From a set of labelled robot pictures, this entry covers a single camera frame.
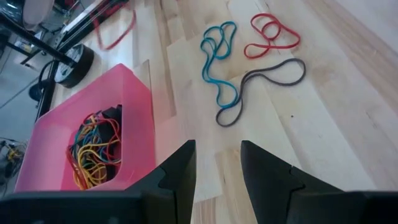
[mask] floor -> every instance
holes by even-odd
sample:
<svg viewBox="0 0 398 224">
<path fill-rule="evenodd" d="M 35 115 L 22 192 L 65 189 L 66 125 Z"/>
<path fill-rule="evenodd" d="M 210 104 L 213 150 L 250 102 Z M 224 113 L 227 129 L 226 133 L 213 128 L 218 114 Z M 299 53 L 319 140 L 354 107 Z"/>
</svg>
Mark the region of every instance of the floor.
<svg viewBox="0 0 398 224">
<path fill-rule="evenodd" d="M 187 139 L 197 140 L 192 223 L 256 222 L 240 165 L 243 139 L 343 190 L 397 190 L 398 4 L 360 2 L 135 0 L 137 24 L 118 46 L 101 50 L 95 34 L 82 40 L 96 52 L 96 64 L 74 89 L 57 86 L 53 107 L 118 63 L 133 70 L 152 90 L 157 163 Z M 296 30 L 299 47 L 247 59 L 245 45 L 264 43 L 249 23 L 260 12 Z M 121 35 L 131 17 L 122 9 L 102 24 L 103 42 Z M 215 62 L 214 77 L 239 86 L 247 71 L 292 57 L 305 61 L 307 76 L 291 88 L 252 81 L 243 117 L 221 128 L 215 123 L 216 88 L 201 79 L 200 42 L 206 28 L 230 20 L 238 25 L 232 54 Z M 283 33 L 273 44 L 293 41 Z M 268 75 L 287 82 L 302 72 L 293 64 Z M 231 98 L 225 91 L 222 100 Z"/>
<path fill-rule="evenodd" d="M 85 6 L 93 0 L 83 0 Z M 72 18 L 79 15 L 84 9 L 79 6 Z M 50 30 L 62 24 L 62 18 L 54 12 L 49 15 L 44 26 Z M 10 42 L 15 42 L 17 37 L 13 35 Z M 29 87 L 37 82 L 37 77 L 42 67 L 52 58 L 49 55 L 36 55 L 29 61 L 30 68 L 20 65 L 26 58 L 25 55 L 6 47 L 0 58 L 0 137 L 28 141 L 34 127 L 37 116 L 37 102 L 28 96 Z M 7 194 L 13 192 L 16 177 L 9 181 Z"/>
</svg>

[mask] pink plastic bin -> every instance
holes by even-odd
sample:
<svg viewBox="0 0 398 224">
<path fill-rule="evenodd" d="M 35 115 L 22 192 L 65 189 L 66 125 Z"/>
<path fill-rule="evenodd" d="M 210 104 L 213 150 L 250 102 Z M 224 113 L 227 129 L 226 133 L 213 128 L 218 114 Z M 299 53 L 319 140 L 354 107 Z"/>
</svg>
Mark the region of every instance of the pink plastic bin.
<svg viewBox="0 0 398 224">
<path fill-rule="evenodd" d="M 66 148 L 90 113 L 122 104 L 121 166 L 115 178 L 90 190 L 124 190 L 155 168 L 150 90 L 119 64 L 35 124 L 15 192 L 78 190 Z"/>
</svg>

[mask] wooden table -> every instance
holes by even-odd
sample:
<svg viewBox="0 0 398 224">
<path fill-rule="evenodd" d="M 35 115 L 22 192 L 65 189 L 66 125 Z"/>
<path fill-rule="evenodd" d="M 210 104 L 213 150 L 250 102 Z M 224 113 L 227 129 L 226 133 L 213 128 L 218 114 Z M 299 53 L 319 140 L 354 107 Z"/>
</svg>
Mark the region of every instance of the wooden table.
<svg viewBox="0 0 398 224">
<path fill-rule="evenodd" d="M 187 139 L 197 140 L 197 187 L 192 223 L 255 223 L 239 158 L 248 139 L 343 190 L 398 189 L 398 4 L 372 0 L 136 0 L 137 24 L 109 52 L 95 34 L 82 42 L 96 52 L 87 77 L 67 90 L 57 85 L 53 107 L 123 63 L 152 90 L 157 162 Z M 302 36 L 299 47 L 248 60 L 243 48 L 264 40 L 250 26 L 269 12 Z M 101 25 L 105 44 L 130 23 L 119 11 Z M 237 86 L 246 71 L 298 57 L 306 79 L 282 88 L 261 79 L 246 89 L 243 117 L 232 128 L 215 122 L 216 88 L 201 79 L 204 30 L 233 20 L 232 55 L 211 73 Z M 294 41 L 283 34 L 275 44 Z M 271 73 L 294 80 L 289 65 Z M 224 92 L 230 100 L 232 93 Z M 223 117 L 230 120 L 237 108 Z"/>
</svg>

